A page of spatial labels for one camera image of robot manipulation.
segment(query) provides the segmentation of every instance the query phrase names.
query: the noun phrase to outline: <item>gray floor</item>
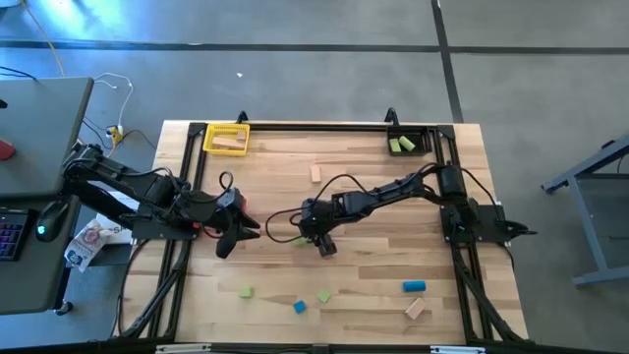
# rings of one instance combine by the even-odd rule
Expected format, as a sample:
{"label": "gray floor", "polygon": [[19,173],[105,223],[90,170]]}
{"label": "gray floor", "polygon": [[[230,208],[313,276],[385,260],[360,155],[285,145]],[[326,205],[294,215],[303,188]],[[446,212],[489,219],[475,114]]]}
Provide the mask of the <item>gray floor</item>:
{"label": "gray floor", "polygon": [[[627,46],[629,3],[587,0],[441,0],[451,45]],[[59,1],[33,4],[56,39],[208,43],[436,45],[428,0]],[[37,39],[20,9],[0,39]],[[102,72],[134,82],[124,118],[157,141],[165,119],[382,119],[451,122],[439,54],[60,50],[69,76]],[[483,127],[498,198],[510,218],[540,231],[514,242],[527,327],[539,343],[629,351],[629,282],[576,289],[594,269],[567,191],[539,184],[629,133],[629,57],[452,56],[465,122]],[[49,50],[0,49],[2,65],[56,77]],[[99,85],[87,116],[115,123],[126,92]],[[88,130],[82,136],[95,142]],[[154,152],[131,136],[115,158],[149,168]],[[119,268],[73,274],[77,311],[0,319],[0,347],[108,336]]]}

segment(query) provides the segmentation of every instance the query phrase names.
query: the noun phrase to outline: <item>yellow bin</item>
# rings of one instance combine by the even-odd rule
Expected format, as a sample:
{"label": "yellow bin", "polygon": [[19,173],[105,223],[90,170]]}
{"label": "yellow bin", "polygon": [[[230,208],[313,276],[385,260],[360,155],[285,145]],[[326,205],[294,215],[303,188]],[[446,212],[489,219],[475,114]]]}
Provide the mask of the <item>yellow bin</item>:
{"label": "yellow bin", "polygon": [[[205,140],[203,141],[203,149],[212,154],[222,154],[229,156],[244,156],[247,154],[249,146],[249,124],[208,124],[205,132]],[[245,148],[244,149],[224,149],[212,148],[212,139],[214,137],[224,137],[234,139],[238,137],[239,132],[245,132]]]}

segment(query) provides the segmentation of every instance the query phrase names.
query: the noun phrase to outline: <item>red object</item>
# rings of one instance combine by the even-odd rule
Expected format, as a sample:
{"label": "red object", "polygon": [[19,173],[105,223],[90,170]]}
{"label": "red object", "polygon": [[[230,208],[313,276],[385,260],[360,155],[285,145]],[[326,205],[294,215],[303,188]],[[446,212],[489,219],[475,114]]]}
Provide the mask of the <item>red object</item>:
{"label": "red object", "polygon": [[16,153],[16,149],[9,143],[0,139],[0,160],[11,158]]}

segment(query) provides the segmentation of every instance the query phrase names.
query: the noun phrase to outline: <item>green block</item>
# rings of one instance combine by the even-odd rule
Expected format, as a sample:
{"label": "green block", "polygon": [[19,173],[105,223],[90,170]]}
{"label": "green block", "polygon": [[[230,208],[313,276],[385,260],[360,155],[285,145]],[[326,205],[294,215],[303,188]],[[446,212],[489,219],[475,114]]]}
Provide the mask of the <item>green block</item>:
{"label": "green block", "polygon": [[327,302],[330,299],[330,293],[325,290],[319,291],[316,293],[316,297],[323,303]]}
{"label": "green block", "polygon": [[413,151],[413,149],[415,148],[415,144],[411,143],[411,141],[405,136],[401,136],[398,141],[400,142],[400,145],[408,151]]}
{"label": "green block", "polygon": [[240,295],[240,297],[242,298],[249,299],[250,297],[254,295],[254,290],[252,289],[251,286],[245,286],[244,288],[240,290],[238,295]]}
{"label": "green block", "polygon": [[389,145],[391,146],[391,151],[402,152],[402,148],[400,148],[400,143],[397,141],[397,139],[389,139]]}
{"label": "green block", "polygon": [[295,241],[295,244],[299,247],[308,245],[308,239],[306,237],[300,237]]}

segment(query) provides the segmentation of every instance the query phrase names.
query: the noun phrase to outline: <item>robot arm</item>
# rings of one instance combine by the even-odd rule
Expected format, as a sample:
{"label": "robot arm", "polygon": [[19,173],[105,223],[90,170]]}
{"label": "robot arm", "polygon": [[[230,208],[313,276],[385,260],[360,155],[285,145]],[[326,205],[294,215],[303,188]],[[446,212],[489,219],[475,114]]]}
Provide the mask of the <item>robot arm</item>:
{"label": "robot arm", "polygon": [[[526,226],[507,222],[499,212],[501,207],[494,206],[490,213],[480,213],[474,199],[468,199],[459,166],[430,164],[416,173],[407,175],[381,187],[367,191],[351,191],[332,195],[330,201],[317,198],[307,199],[302,203],[302,219],[298,223],[303,237],[318,247],[322,257],[336,253],[336,246],[328,232],[334,227],[358,222],[372,214],[379,207],[386,207],[408,198],[424,198],[436,205],[447,207],[451,228],[465,229],[461,236],[471,233],[493,235],[509,240],[518,234],[529,232]],[[441,182],[442,194],[424,184],[424,178],[436,174]],[[519,230],[511,227],[517,224]]]}
{"label": "robot arm", "polygon": [[[212,227],[222,236],[216,256],[227,258],[238,241],[259,237],[259,224],[245,212],[246,200],[238,188],[227,186],[211,196],[191,191],[190,184],[157,170],[138,172],[102,154],[99,146],[76,145],[65,163],[63,194],[77,195],[82,203],[132,230],[137,239],[191,240],[200,227]],[[102,182],[139,202],[135,212],[99,187]]]}

